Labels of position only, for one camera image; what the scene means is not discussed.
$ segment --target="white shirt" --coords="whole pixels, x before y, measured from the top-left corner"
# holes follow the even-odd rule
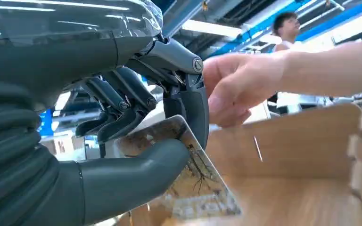
[[[295,49],[294,44],[289,41],[282,41],[289,49]],[[277,108],[288,105],[325,105],[325,97],[303,95],[297,93],[279,92],[277,94]]]

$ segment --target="blue beam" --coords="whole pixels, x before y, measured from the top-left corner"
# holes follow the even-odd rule
[[[277,15],[283,12],[295,12],[298,8],[300,8],[302,5],[308,3],[310,0],[303,0],[299,3],[294,1],[291,4],[285,6],[282,8],[278,13],[273,14],[269,16],[267,19],[256,25],[255,27],[251,28],[249,31],[246,31],[245,33],[241,34],[239,37],[237,37],[235,40],[225,44],[220,49],[216,50],[214,53],[212,53],[210,56],[216,56],[221,55],[225,53],[232,52],[234,49],[236,49],[239,45],[242,45],[244,42],[249,40],[251,38],[251,35],[254,35],[257,32],[264,31],[268,27],[272,25],[274,22],[274,19]]]
[[[342,13],[338,14],[337,16],[331,18],[330,20],[298,35],[296,38],[297,41],[305,41],[308,40],[311,37],[314,37],[316,35],[319,35],[325,31],[328,31],[336,26],[341,25],[345,21],[355,18],[362,14],[362,4],[355,6],[353,8],[347,9],[343,11]]]

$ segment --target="transparent cover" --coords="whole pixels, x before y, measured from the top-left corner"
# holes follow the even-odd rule
[[[163,16],[150,0],[0,0],[0,42],[155,36]]]

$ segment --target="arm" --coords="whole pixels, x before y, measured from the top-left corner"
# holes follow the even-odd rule
[[[362,92],[362,42],[319,53],[285,53],[281,91],[324,96]]]

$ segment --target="metal screw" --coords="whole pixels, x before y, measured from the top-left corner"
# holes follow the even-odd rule
[[[128,103],[125,101],[121,101],[119,105],[121,110],[126,110],[128,108]]]
[[[203,62],[200,58],[195,58],[193,62],[193,67],[196,72],[201,72],[203,70]]]
[[[148,98],[148,106],[149,107],[156,107],[156,100],[154,98]]]

